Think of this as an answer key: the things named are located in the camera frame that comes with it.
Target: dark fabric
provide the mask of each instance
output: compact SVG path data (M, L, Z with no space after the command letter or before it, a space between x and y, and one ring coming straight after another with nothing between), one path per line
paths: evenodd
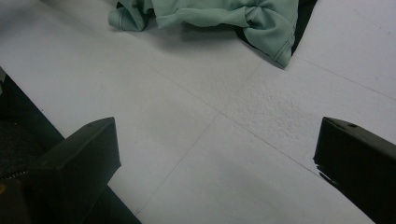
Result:
M20 125L0 120L0 179L24 175L45 151Z
M299 6L298 6L298 20L296 23L296 30L295 30L295 40L294 40L294 45L291 47L291 54L294 53L295 50L297 50L298 45L300 44L301 39L303 38L304 31L306 28L306 25L309 22L309 19L311 18L312 11L314 10L315 4L317 3L318 0L300 0ZM245 37L245 33L242 27L235 26L235 33L236 35L249 44L251 47L255 49L254 46L252 46L247 38Z

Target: white floor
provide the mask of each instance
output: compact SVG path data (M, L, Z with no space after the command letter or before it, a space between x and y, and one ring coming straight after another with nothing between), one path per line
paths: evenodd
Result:
M396 143L396 2L319 0L282 70L233 29L107 25L116 0L1 0L0 66L64 135L115 117L143 224L373 223L318 176L322 117Z

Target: mint green fabric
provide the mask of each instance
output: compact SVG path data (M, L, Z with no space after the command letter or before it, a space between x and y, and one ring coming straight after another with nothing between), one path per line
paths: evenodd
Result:
M298 0L120 0L123 7L108 15L121 30L142 31L154 10L159 28L182 22L207 27L243 27L247 41L286 66L291 58Z

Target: white surface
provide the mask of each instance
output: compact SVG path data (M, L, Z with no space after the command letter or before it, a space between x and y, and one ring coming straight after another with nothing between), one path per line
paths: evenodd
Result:
M116 31L115 4L1 1L0 65L64 136L116 118L144 224L373 223L312 157L324 116L396 143L394 1L319 1L285 70L227 27Z

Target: crumpled fabric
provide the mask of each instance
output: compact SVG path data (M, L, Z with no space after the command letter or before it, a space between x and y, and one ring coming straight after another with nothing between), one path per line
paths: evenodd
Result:
M199 27L242 27L250 45L283 66L291 58L298 0L120 0L108 14L111 26L143 31L155 14L160 29L186 22Z

